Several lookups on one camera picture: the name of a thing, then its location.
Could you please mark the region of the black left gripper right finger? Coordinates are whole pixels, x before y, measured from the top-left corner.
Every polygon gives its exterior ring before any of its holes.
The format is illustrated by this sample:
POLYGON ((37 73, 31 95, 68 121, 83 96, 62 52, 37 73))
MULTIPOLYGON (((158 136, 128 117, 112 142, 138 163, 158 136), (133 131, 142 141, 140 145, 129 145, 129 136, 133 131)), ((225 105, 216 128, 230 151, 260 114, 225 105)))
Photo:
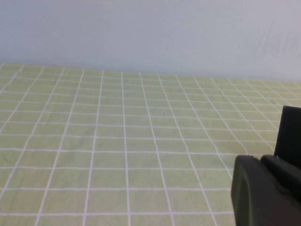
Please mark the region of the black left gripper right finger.
POLYGON ((273 155, 263 155, 261 163, 290 195, 301 202, 301 170, 273 155))

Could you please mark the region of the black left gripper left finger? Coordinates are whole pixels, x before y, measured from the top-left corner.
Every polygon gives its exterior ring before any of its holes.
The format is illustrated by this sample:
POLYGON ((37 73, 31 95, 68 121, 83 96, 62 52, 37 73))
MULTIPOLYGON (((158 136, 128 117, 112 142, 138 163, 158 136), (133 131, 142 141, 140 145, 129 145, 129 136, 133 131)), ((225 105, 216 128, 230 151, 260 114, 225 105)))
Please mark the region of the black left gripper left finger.
POLYGON ((237 226, 299 226, 296 201, 261 163, 250 155, 235 159, 231 200, 237 226))

